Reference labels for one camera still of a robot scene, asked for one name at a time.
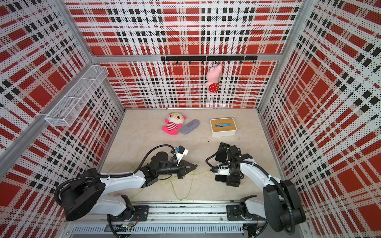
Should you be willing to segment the purple smartphone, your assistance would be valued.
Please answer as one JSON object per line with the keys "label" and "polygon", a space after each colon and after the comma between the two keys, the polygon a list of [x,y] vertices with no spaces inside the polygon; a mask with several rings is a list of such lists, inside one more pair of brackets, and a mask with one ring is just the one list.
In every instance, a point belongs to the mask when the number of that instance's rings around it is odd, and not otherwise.
{"label": "purple smartphone", "polygon": [[228,157],[226,149],[229,148],[230,145],[224,142],[221,142],[215,157],[215,160],[220,163],[225,163]]}

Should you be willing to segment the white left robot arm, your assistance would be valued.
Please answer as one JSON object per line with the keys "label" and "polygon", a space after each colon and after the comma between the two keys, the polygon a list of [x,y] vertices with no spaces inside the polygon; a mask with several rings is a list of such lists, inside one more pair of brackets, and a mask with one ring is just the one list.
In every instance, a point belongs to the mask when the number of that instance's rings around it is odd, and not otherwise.
{"label": "white left robot arm", "polygon": [[160,151],[148,164],[145,155],[132,172],[105,174],[89,169],[76,178],[59,184],[54,192],[55,202],[64,209],[67,221],[78,220],[88,214],[106,214],[111,221],[125,221],[139,217],[126,195],[112,196],[113,192],[130,188],[145,188],[158,182],[159,176],[175,175],[183,179],[197,168],[183,159],[188,151],[183,146],[168,145],[171,153]]}

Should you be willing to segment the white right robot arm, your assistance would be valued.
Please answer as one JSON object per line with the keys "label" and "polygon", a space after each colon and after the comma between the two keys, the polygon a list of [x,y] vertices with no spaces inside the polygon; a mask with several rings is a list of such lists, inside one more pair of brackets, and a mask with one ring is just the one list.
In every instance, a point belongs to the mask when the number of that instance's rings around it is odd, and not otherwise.
{"label": "white right robot arm", "polygon": [[[215,158],[218,165],[209,163]],[[235,145],[221,143],[219,149],[205,162],[215,174],[216,181],[227,186],[239,187],[241,180],[249,178],[263,190],[263,200],[250,195],[240,199],[238,205],[227,206],[229,221],[253,221],[263,218],[265,225],[275,232],[285,231],[294,235],[296,226],[306,221],[306,215],[295,185],[281,180],[261,167],[249,154],[241,153]]]}

